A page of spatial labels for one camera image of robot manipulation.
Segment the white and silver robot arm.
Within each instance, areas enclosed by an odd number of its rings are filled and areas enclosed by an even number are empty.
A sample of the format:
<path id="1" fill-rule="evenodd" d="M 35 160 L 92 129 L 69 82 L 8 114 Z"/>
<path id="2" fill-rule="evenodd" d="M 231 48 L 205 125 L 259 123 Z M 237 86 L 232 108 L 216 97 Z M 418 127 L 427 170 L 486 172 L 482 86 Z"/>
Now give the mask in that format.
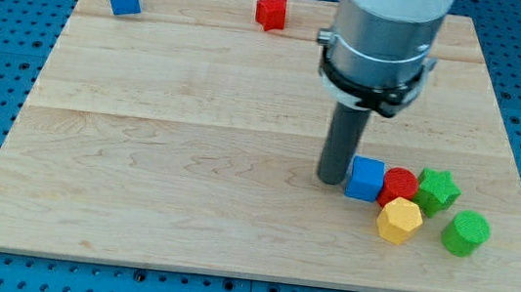
<path id="1" fill-rule="evenodd" d="M 434 68 L 428 54 L 455 0 L 339 0 L 320 30 L 319 75 L 351 109 L 395 116 L 421 93 Z"/>

